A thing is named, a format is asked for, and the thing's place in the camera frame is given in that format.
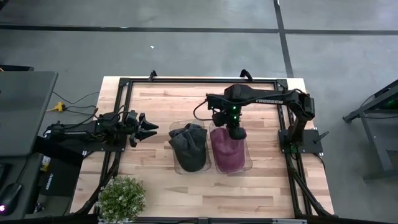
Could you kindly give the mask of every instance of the clear plastic container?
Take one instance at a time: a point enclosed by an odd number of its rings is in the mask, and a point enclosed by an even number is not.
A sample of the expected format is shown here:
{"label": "clear plastic container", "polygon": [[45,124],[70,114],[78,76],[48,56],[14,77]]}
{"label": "clear plastic container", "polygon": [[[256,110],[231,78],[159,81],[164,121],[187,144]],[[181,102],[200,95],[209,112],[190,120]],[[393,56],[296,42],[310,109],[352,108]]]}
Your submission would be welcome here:
{"label": "clear plastic container", "polygon": [[211,167],[211,161],[207,145],[208,131],[205,129],[204,122],[197,119],[174,122],[170,125],[170,133],[172,131],[176,131],[169,141],[173,148],[175,172],[192,174],[208,170]]}
{"label": "clear plastic container", "polygon": [[214,123],[210,124],[209,130],[211,148],[219,173],[229,174],[251,169],[253,162],[246,139],[231,139],[226,126],[216,127]]}

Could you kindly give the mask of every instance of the wooden table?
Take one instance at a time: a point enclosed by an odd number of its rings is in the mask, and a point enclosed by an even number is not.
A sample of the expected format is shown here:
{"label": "wooden table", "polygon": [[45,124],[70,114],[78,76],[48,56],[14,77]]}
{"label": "wooden table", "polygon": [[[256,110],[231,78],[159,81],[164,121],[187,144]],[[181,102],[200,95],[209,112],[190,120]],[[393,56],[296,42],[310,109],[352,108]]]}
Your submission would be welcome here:
{"label": "wooden table", "polygon": [[[104,77],[98,99],[98,114],[113,111],[119,78]],[[289,89],[299,88],[305,91],[302,78],[288,78],[287,81]],[[144,181],[147,208],[141,216],[294,216],[286,162],[279,149],[277,131],[280,126],[274,105],[251,104],[242,108],[241,121],[248,133],[252,169],[236,174],[219,174],[215,169],[211,152],[212,167],[209,170],[185,175],[179,175],[174,171],[172,148],[168,143],[170,125],[175,121],[193,119],[192,111],[205,99],[206,93],[222,94],[228,86],[230,84],[225,83],[134,84],[130,110],[145,112],[148,121],[159,125],[158,134],[140,142],[136,148],[127,144],[119,168],[119,175],[128,175]],[[249,86],[273,90],[270,84]],[[207,106],[202,106],[198,109],[197,116],[210,118],[211,112],[207,110]],[[313,123],[309,122],[307,128],[312,127]],[[84,160],[71,212],[81,208],[98,186],[103,157],[103,152],[95,152]],[[311,154],[304,154],[302,157],[308,187],[325,209],[333,213],[322,163]],[[304,212],[302,192],[297,192],[300,208]]]}

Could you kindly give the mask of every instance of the dark gray fabric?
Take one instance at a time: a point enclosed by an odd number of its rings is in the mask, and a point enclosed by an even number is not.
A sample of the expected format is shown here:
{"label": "dark gray fabric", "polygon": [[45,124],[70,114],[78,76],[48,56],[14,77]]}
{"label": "dark gray fabric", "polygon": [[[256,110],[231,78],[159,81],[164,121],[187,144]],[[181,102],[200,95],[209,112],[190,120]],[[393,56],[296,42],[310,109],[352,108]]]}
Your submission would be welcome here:
{"label": "dark gray fabric", "polygon": [[169,143],[185,171],[199,171],[206,164],[206,135],[207,130],[197,124],[187,124],[169,132],[172,138]]}

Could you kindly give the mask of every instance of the potted plant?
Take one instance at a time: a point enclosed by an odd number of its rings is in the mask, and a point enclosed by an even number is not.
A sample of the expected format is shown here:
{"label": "potted plant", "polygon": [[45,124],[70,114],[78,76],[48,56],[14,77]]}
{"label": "potted plant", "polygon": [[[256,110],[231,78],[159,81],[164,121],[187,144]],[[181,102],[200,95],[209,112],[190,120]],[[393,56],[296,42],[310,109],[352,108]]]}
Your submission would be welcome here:
{"label": "potted plant", "polygon": [[144,211],[145,204],[142,182],[129,177],[111,179],[98,197],[101,217],[111,223],[133,221]]}

